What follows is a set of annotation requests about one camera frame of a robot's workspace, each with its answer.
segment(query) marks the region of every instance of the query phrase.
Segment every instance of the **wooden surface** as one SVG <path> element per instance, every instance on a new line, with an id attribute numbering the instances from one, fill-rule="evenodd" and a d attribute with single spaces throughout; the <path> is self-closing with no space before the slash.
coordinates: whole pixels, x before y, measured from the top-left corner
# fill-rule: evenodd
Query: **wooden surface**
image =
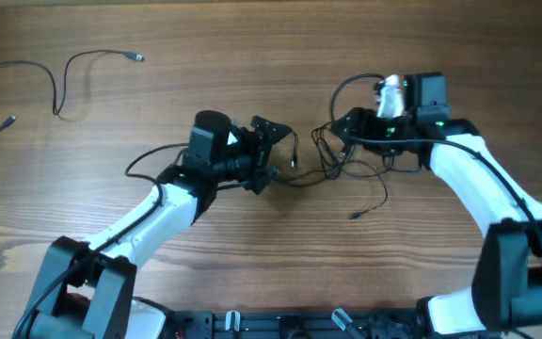
<path id="1" fill-rule="evenodd" d="M 0 135 L 0 337 L 21 315 L 47 246 L 96 233 L 140 202 L 150 185 L 123 177 L 125 166 L 186 141 L 202 109 L 293 126 L 306 170 L 317 165 L 309 132 L 327 120 L 344 78 L 443 71 L 454 117 L 473 121 L 542 201 L 542 2 L 0 8 L 0 61 L 42 62 L 59 86 L 68 57 L 99 48 L 146 62 L 77 59 L 65 120 L 51 114 L 42 71 L 0 70 L 0 123 L 18 116 Z M 353 86 L 339 114 L 372 105 L 371 94 Z M 290 149 L 282 142 L 272 159 L 287 174 Z M 173 157 L 136 170 L 155 175 Z M 386 206 L 355 221 L 346 217 L 381 199 L 378 182 L 222 192 L 156 253 L 135 294 L 176 310 L 363 310 L 468 285 L 482 239 L 453 192 L 430 172 L 386 180 Z"/>

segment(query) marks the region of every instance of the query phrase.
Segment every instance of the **wooden table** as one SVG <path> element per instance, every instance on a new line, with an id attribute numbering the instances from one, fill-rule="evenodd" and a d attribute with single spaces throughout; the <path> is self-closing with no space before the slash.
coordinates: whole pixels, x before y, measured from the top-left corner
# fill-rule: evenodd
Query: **wooden table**
<path id="1" fill-rule="evenodd" d="M 0 123 L 18 116 L 0 135 L 0 337 L 20 317 L 49 244 L 97 233 L 140 202 L 151 185 L 125 178 L 126 165 L 186 141 L 203 109 L 244 125 L 253 115 L 291 125 L 304 171 L 318 165 L 309 132 L 327 121 L 344 78 L 442 71 L 453 116 L 473 121 L 542 201 L 542 2 L 0 8 L 0 61 L 41 62 L 58 86 L 70 56 L 100 48 L 146 61 L 76 59 L 63 120 L 51 114 L 44 72 L 0 70 Z M 344 92 L 338 112 L 373 103 L 364 82 Z M 272 159 L 286 174 L 291 147 L 287 138 Z M 155 175 L 174 154 L 136 170 Z M 431 172 L 386 180 L 388 203 L 352 221 L 381 200 L 377 181 L 222 192 L 148 262 L 135 294 L 176 310 L 366 310 L 467 286 L 482 238 L 454 193 Z"/>

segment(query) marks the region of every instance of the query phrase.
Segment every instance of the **black and white robotic arm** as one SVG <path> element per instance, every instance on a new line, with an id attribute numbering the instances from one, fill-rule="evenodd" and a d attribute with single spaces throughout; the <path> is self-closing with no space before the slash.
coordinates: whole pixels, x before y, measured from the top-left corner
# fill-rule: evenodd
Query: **black and white robotic arm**
<path id="1" fill-rule="evenodd" d="M 20 337 L 409 339 L 487 333 L 484 337 L 492 338 L 493 332 L 542 324 L 542 267 L 527 264 L 531 252 L 542 257 L 541 241 L 534 236 L 542 236 L 542 204 L 497 163 L 469 121 L 451 120 L 442 74 L 404 79 L 403 96 L 401 78 L 393 75 L 376 86 L 377 112 L 353 108 L 333 121 L 331 130 L 381 156 L 415 153 L 421 165 L 455 192 L 485 239 L 470 287 L 420 299 L 414 309 L 350 315 L 342 309 L 331 315 L 174 313 L 133 298 L 138 270 L 206 211 L 219 183 L 237 181 L 256 194 L 269 184 L 277 173 L 267 167 L 271 147 L 292 133 L 288 126 L 258 117 L 251 123 L 254 131 L 248 131 L 221 113 L 204 111 L 196 117 L 183 163 L 169 166 L 157 178 L 163 194 L 160 206 L 48 293 L 28 315 Z M 153 188 L 133 211 L 83 242 L 67 237 L 54 242 L 28 304 L 69 267 L 151 210 L 159 203 L 158 195 Z M 67 293 L 68 285 L 83 284 L 95 288 L 91 300 Z"/>

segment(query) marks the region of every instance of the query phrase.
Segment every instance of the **wood grain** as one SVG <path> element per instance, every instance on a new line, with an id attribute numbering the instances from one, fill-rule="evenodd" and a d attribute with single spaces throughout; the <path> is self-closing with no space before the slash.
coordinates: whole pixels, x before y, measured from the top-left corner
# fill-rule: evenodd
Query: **wood grain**
<path id="1" fill-rule="evenodd" d="M 542 201 L 542 2 L 279 2 L 0 8 L 0 61 L 30 59 L 61 79 L 71 55 L 137 51 L 73 62 L 68 102 L 51 115 L 45 73 L 0 70 L 0 337 L 22 313 L 47 246 L 120 218 L 149 185 L 126 179 L 137 155 L 183 142 L 194 115 L 253 115 L 301 135 L 300 170 L 316 166 L 307 135 L 327 120 L 331 91 L 356 73 L 447 74 L 456 118 Z M 372 105 L 368 84 L 338 105 Z M 273 163 L 289 169 L 291 143 Z M 360 155 L 378 164 L 372 155 Z M 174 152 L 136 170 L 156 174 Z M 399 159 L 401 168 L 415 159 Z M 135 294 L 176 310 L 368 309 L 411 306 L 470 283 L 480 233 L 432 173 L 343 177 L 307 189 L 229 191 L 140 273 Z M 542 328 L 533 332 L 542 337 Z"/>

